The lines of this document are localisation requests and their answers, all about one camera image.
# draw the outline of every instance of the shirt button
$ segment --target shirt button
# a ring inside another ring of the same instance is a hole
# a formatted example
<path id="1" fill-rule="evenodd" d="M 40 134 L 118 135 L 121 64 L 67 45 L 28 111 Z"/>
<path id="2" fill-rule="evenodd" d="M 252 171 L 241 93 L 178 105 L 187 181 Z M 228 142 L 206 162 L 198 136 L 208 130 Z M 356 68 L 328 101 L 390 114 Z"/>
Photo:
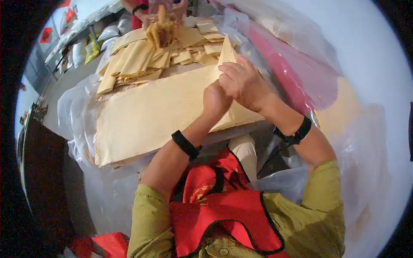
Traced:
<path id="1" fill-rule="evenodd" d="M 227 250 L 227 249 L 221 249 L 221 250 L 219 250 L 219 254 L 221 254 L 221 255 L 227 255 L 227 254 L 228 254 L 228 250 Z"/>

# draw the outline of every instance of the red apron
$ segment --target red apron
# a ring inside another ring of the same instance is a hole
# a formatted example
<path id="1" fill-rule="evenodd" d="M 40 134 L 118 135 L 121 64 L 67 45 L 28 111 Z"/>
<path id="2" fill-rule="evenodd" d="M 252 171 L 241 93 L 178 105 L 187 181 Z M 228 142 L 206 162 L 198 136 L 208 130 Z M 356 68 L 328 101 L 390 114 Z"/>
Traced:
<path id="1" fill-rule="evenodd" d="M 263 256 L 288 257 L 262 193 L 249 189 L 247 175 L 227 147 L 209 166 L 193 164 L 184 175 L 170 203 L 178 257 L 199 252 L 210 227 Z"/>
<path id="2" fill-rule="evenodd" d="M 149 5 L 148 0 L 135 0 L 136 5 Z M 142 11 L 144 14 L 148 14 L 148 10 Z M 142 28 L 142 21 L 138 19 L 135 15 L 131 15 L 132 30 L 137 30 Z"/>

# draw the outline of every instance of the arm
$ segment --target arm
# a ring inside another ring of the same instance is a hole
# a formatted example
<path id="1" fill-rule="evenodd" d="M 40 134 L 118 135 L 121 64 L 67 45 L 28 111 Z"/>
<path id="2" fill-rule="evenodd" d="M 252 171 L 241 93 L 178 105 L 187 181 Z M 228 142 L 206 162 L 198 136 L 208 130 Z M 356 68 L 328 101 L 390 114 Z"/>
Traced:
<path id="1" fill-rule="evenodd" d="M 214 82 L 204 90 L 204 111 L 182 134 L 195 147 L 199 147 L 212 127 L 228 111 L 232 98 Z M 157 190 L 166 200 L 189 164 L 188 155 L 170 140 L 155 155 L 145 171 L 142 184 Z"/>
<path id="2" fill-rule="evenodd" d="M 237 63 L 224 63 L 219 70 L 223 72 L 219 78 L 220 84 L 238 103 L 264 116 L 286 136 L 298 130 L 304 117 L 271 91 L 247 58 L 239 56 Z M 324 161 L 336 159 L 327 139 L 315 126 L 294 148 L 310 166 L 310 171 Z"/>
<path id="3" fill-rule="evenodd" d="M 121 0 L 122 6 L 132 14 L 133 9 L 137 7 L 140 4 L 145 4 L 148 5 L 148 1 L 141 0 L 139 2 L 134 1 L 134 0 Z M 135 13 L 133 13 L 135 17 L 140 19 L 142 21 L 143 27 L 145 29 L 148 28 L 150 22 L 152 22 L 153 17 L 149 14 L 145 14 L 142 10 L 137 10 Z"/>

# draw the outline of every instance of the hand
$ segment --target hand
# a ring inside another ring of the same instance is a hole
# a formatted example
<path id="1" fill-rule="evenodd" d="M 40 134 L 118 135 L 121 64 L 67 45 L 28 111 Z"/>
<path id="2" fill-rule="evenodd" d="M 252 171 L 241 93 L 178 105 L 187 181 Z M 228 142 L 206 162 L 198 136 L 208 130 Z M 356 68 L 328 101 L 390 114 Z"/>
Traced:
<path id="1" fill-rule="evenodd" d="M 214 118 L 218 122 L 228 111 L 232 101 L 232 97 L 225 93 L 216 80 L 204 90 L 204 111 L 202 114 Z"/>
<path id="2" fill-rule="evenodd" d="M 142 27 L 147 30 L 149 25 L 155 21 L 155 16 L 153 14 L 144 14 L 142 12 L 135 12 L 135 16 L 141 20 Z"/>
<path id="3" fill-rule="evenodd" d="M 183 23 L 182 17 L 184 14 L 186 16 L 187 9 L 188 9 L 188 0 L 181 0 L 178 6 L 171 10 L 171 13 L 174 13 L 176 15 L 176 21 L 179 26 L 181 26 Z"/>
<path id="4" fill-rule="evenodd" d="M 225 62 L 218 69 L 223 72 L 219 83 L 228 95 L 254 112 L 263 110 L 272 91 L 246 57 L 238 55 L 237 63 Z"/>

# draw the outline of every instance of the olive green shirt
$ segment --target olive green shirt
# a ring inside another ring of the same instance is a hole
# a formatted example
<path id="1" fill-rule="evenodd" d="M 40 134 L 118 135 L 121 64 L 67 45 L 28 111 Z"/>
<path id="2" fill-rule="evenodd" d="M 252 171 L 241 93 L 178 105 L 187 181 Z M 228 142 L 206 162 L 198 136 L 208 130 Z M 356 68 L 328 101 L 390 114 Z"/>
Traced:
<path id="1" fill-rule="evenodd" d="M 344 215 L 337 161 L 324 162 L 309 176 L 301 205 L 281 194 L 264 194 L 265 206 L 285 241 L 289 257 L 342 257 Z M 139 184 L 132 211 L 128 258 L 172 257 L 169 205 L 153 188 Z M 230 236 L 206 238 L 192 257 L 262 257 Z"/>

